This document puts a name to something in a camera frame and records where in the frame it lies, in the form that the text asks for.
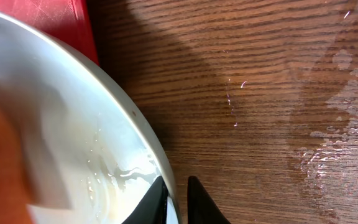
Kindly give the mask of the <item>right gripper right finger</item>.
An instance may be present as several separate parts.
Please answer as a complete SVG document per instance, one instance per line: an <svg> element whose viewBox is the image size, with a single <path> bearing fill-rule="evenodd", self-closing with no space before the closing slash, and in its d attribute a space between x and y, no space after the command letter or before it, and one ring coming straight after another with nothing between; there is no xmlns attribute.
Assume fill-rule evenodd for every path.
<svg viewBox="0 0 358 224"><path fill-rule="evenodd" d="M188 178L188 224L231 224L196 176Z"/></svg>

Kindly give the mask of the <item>orange green sponge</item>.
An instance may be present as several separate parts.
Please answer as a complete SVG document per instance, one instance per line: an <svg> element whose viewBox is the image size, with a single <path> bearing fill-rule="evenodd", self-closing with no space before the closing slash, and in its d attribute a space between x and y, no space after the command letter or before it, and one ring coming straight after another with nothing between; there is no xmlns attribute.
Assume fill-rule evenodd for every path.
<svg viewBox="0 0 358 224"><path fill-rule="evenodd" d="M20 141L0 111L0 223L32 223L27 209L30 200Z"/></svg>

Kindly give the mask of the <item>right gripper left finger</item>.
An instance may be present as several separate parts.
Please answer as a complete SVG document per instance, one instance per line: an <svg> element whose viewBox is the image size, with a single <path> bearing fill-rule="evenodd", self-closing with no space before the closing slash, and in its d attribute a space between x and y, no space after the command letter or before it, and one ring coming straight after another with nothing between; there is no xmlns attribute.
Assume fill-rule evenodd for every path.
<svg viewBox="0 0 358 224"><path fill-rule="evenodd" d="M167 199L167 186L159 176L122 224L166 224Z"/></svg>

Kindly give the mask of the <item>light blue plate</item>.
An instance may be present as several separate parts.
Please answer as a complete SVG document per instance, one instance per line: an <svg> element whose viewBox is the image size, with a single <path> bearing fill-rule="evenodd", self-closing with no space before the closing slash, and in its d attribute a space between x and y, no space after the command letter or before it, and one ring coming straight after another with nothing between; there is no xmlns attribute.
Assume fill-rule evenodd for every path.
<svg viewBox="0 0 358 224"><path fill-rule="evenodd" d="M35 223L122 223L156 181L180 223L175 178L138 107L69 45L0 12L0 109L19 135Z"/></svg>

